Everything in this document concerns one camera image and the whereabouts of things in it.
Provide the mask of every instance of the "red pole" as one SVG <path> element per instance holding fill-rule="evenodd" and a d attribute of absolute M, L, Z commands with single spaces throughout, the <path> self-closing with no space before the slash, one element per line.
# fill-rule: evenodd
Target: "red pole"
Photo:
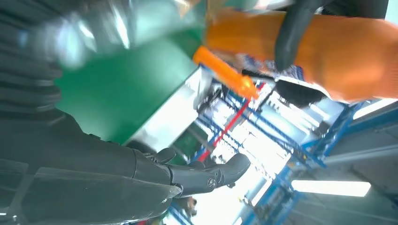
<path fill-rule="evenodd" d="M 261 90 L 264 87 L 264 85 L 265 85 L 265 83 L 260 84 L 258 90 Z M 235 124 L 235 122 L 238 120 L 238 118 L 243 114 L 245 109 L 249 106 L 250 102 L 251 102 L 251 100 L 245 101 L 245 104 L 239 109 L 239 111 L 236 113 L 234 118 L 231 119 L 229 124 L 225 127 L 225 130 L 223 130 L 221 132 L 221 135 L 214 141 L 214 143 L 213 143 L 214 147 L 217 147 L 218 142 L 222 139 L 224 134 L 226 134 L 228 132 L 228 130 L 231 129 L 231 127 Z M 198 158 L 198 161 L 203 162 L 208 155 L 210 155 L 210 152 L 206 151 L 205 153 L 203 153 L 203 155 L 201 155 Z"/>

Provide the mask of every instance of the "orange plastic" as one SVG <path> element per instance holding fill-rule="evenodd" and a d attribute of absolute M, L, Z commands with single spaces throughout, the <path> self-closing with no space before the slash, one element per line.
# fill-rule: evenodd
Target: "orange plastic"
<path fill-rule="evenodd" d="M 213 70 L 217 75 L 217 79 L 238 95 L 248 99 L 257 99 L 259 97 L 257 89 L 250 77 L 242 76 L 227 63 L 211 53 L 206 47 L 200 46 L 197 49 L 193 55 L 193 61 Z"/>
<path fill-rule="evenodd" d="M 273 60 L 283 18 L 228 12 L 208 26 L 207 46 Z M 398 98 L 398 29 L 383 20 L 315 15 L 294 64 L 336 100 Z"/>

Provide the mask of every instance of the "orange handle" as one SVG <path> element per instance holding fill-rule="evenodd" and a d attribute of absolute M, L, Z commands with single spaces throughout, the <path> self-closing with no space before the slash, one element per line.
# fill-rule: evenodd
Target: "orange handle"
<path fill-rule="evenodd" d="M 203 64 L 213 70 L 217 74 L 217 79 L 238 95 L 248 99 L 257 99 L 259 97 L 257 89 L 250 77 L 242 76 L 206 47 L 200 46 L 193 55 L 192 60 L 197 64 Z"/>

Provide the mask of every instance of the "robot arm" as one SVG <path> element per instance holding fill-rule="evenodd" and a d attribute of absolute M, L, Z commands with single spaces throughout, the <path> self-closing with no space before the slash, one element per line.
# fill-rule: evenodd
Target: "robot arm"
<path fill-rule="evenodd" d="M 46 1 L 8 1 L 0 10 L 1 30 L 7 30 L 0 32 L 0 224 L 138 221 L 165 212 L 173 197 L 211 192 L 247 170 L 250 162 L 241 154 L 210 168 L 174 166 L 162 154 L 147 157 L 85 134 L 55 107 L 61 70 L 17 39 L 30 24 L 48 19 L 30 10 L 57 5 L 39 2 Z"/>

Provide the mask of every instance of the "black sleeve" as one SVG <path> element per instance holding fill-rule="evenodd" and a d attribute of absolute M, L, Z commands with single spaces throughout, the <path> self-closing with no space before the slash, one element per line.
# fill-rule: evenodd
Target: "black sleeve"
<path fill-rule="evenodd" d="M 13 216 L 22 225 L 112 224 L 160 215 L 170 204 L 169 172 L 82 132 L 55 107 L 61 69 L 23 43 L 81 2 L 0 0 L 0 224 L 14 224 Z"/>

